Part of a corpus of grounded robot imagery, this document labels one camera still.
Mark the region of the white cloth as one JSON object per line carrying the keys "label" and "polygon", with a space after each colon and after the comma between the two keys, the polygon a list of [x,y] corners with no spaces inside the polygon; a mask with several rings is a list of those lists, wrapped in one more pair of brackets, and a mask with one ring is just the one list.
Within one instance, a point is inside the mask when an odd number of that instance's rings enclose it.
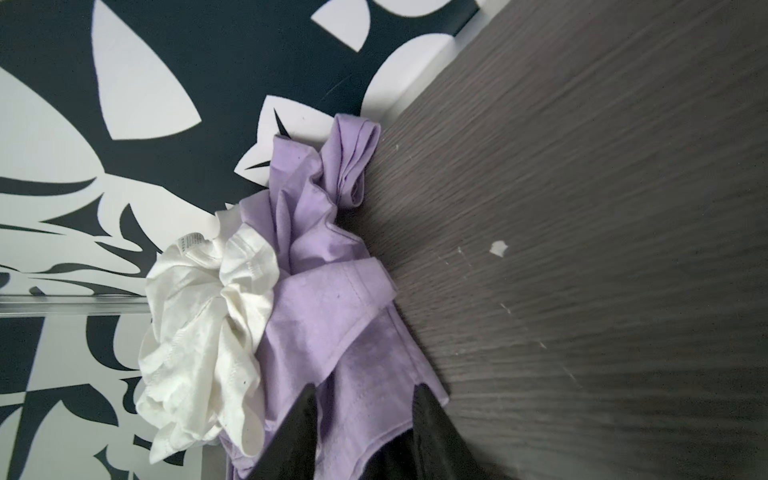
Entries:
{"label": "white cloth", "polygon": [[265,441],[265,399],[255,352],[280,277],[275,250],[241,217],[219,211],[212,239],[190,233],[170,245],[146,277],[151,313],[138,358],[138,414],[157,432],[158,463],[220,435],[241,453]]}

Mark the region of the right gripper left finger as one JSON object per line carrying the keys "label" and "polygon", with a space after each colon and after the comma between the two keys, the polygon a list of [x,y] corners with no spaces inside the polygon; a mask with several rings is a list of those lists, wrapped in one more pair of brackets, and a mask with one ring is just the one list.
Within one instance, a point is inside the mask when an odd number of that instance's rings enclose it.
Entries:
{"label": "right gripper left finger", "polygon": [[248,480],[312,480],[318,442],[316,387],[307,384]]}

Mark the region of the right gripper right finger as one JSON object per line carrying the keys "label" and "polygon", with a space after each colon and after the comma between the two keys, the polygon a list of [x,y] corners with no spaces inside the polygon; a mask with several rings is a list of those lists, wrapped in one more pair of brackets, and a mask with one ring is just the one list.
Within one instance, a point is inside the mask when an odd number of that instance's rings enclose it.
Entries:
{"label": "right gripper right finger", "polygon": [[428,385],[414,388],[412,413],[418,479],[490,479]]}

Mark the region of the purple cloth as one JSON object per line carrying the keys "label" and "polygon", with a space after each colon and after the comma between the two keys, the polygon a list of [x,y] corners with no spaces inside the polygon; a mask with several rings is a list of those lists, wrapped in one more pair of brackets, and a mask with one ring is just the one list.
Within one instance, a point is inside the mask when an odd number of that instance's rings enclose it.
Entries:
{"label": "purple cloth", "polygon": [[269,185],[240,201],[245,225],[274,248],[274,307],[256,358],[265,437],[274,440],[301,390],[313,385],[318,479],[420,479],[413,430],[416,386],[448,400],[396,306],[396,287],[364,241],[341,228],[358,207],[380,136],[367,119],[338,115],[321,148],[278,137]]}

